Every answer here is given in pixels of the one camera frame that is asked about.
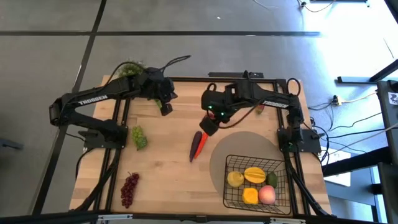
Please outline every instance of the white cable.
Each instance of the white cable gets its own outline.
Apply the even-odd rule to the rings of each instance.
[[[261,4],[261,3],[259,3],[257,0],[253,0],[255,3],[257,3],[258,5],[260,5],[260,6],[262,6],[262,7],[264,7],[264,8],[266,8],[266,9],[270,9],[270,8],[274,8],[274,9],[277,9],[278,7],[276,7],[276,6],[265,6],[265,5],[263,5],[263,4]]]
[[[391,126],[391,127],[389,127],[389,128],[386,128],[386,129],[384,129],[384,130],[382,130],[382,131],[380,131],[380,132],[378,132],[378,133],[376,133],[376,134],[373,134],[373,135],[368,136],[368,137],[366,137],[366,138],[364,138],[364,139],[361,139],[361,140],[358,140],[358,141],[356,141],[356,142],[353,142],[353,143],[351,143],[351,144],[349,144],[349,145],[346,145],[346,146],[342,147],[341,149],[339,149],[339,150],[337,150],[337,151],[335,151],[335,152],[332,152],[332,153],[330,153],[330,154],[336,153],[336,152],[338,152],[338,151],[340,151],[340,150],[342,150],[342,149],[345,149],[345,148],[347,148],[347,147],[349,147],[349,146],[352,146],[353,144],[356,144],[356,143],[358,143],[358,142],[361,142],[361,141],[367,140],[367,139],[369,139],[369,138],[373,138],[374,136],[377,136],[377,135],[379,135],[379,134],[385,133],[386,131],[389,131],[389,130],[393,129],[393,128],[396,127],[396,126],[398,126],[398,123],[394,124],[393,126]]]
[[[343,100],[343,101],[341,101],[341,102],[342,102],[342,103],[352,103],[352,102],[355,102],[355,101],[358,101],[358,100],[365,99],[366,97],[371,96],[371,95],[376,94],[376,93],[377,93],[377,92],[374,92],[374,93],[368,94],[368,95],[366,95],[366,96],[364,96],[364,97],[361,97],[361,98],[358,98],[358,99],[355,99],[355,100]]]

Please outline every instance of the grape bunch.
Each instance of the grape bunch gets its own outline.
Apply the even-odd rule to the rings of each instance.
[[[125,208],[129,208],[132,204],[132,198],[134,196],[134,189],[138,183],[139,174],[132,173],[129,177],[126,178],[126,182],[124,183],[121,191],[121,198],[122,198],[122,206]]]

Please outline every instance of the avocado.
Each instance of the avocado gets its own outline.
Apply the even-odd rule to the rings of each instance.
[[[276,188],[278,186],[278,177],[274,172],[270,172],[269,174],[267,174],[266,184],[271,185],[273,188]]]

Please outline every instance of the peach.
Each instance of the peach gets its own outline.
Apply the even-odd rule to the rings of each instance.
[[[275,203],[275,190],[271,185],[263,186],[259,191],[259,200],[261,203],[273,205]]]

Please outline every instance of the wooden tabletop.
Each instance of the wooden tabletop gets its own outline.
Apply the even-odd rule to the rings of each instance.
[[[217,83],[218,90],[222,90],[226,84]],[[142,126],[149,144],[145,149],[136,151],[131,138],[128,138],[126,147],[121,153],[111,210],[128,213],[275,216],[269,213],[226,208],[223,205],[223,198],[217,193],[211,181],[209,162],[217,143],[236,131],[251,131],[260,134],[278,146],[277,110],[265,107],[260,116],[252,113],[236,127],[218,131],[207,140],[198,159],[190,163],[188,155],[192,138],[196,131],[200,131],[199,122],[205,114],[200,108],[200,97],[208,83],[175,82],[174,85],[178,98],[172,100],[174,110],[167,116],[160,114],[160,110],[153,100],[136,98],[131,101],[127,125],[130,128],[136,125]],[[271,84],[261,83],[260,86],[266,90],[273,90]],[[292,82],[289,89],[295,93],[297,85]],[[303,88],[299,97],[305,122],[310,125]],[[111,119],[114,102],[114,100],[106,100],[97,103],[93,117],[102,120]],[[242,117],[247,110],[236,113],[232,117],[231,123]],[[300,155],[305,185],[322,208],[331,213],[319,161],[310,153],[301,153]],[[103,156],[104,149],[95,149],[82,159],[70,208],[79,206],[97,184]],[[133,204],[126,209],[121,205],[120,189],[129,175],[128,172],[138,172],[141,177],[134,194]],[[295,192],[298,211],[303,213],[302,199],[297,186],[295,186]],[[104,208],[107,193],[108,186],[103,190],[100,208]]]

